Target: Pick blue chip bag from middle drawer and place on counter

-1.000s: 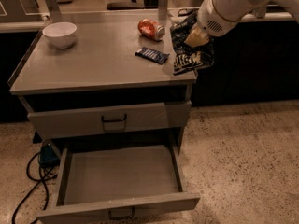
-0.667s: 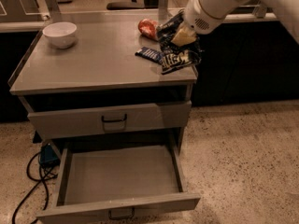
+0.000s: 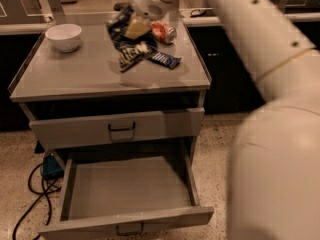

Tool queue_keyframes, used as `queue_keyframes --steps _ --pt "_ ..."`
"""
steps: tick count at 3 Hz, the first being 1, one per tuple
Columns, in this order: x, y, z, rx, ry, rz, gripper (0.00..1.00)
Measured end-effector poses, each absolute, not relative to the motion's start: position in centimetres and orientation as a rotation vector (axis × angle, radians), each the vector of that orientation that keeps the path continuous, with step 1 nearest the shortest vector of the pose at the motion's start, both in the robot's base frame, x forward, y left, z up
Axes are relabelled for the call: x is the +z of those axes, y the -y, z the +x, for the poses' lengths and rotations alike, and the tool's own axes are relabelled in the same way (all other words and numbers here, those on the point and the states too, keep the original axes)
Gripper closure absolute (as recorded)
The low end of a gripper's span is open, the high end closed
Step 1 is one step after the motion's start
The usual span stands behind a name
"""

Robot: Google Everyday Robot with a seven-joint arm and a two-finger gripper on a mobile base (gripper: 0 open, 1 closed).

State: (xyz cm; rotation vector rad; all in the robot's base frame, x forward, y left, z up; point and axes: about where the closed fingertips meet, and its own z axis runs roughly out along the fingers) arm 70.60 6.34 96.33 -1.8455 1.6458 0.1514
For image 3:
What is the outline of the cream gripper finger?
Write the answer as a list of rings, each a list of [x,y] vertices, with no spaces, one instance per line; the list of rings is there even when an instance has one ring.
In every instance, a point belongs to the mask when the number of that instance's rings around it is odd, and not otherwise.
[[[145,35],[150,30],[150,20],[148,18],[143,18],[142,16],[133,14],[127,23],[124,36],[126,38],[135,40]]]

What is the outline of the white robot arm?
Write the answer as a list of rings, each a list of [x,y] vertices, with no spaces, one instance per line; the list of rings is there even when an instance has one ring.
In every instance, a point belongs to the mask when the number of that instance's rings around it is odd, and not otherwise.
[[[270,0],[207,0],[265,105],[239,126],[228,240],[320,240],[320,53]]]

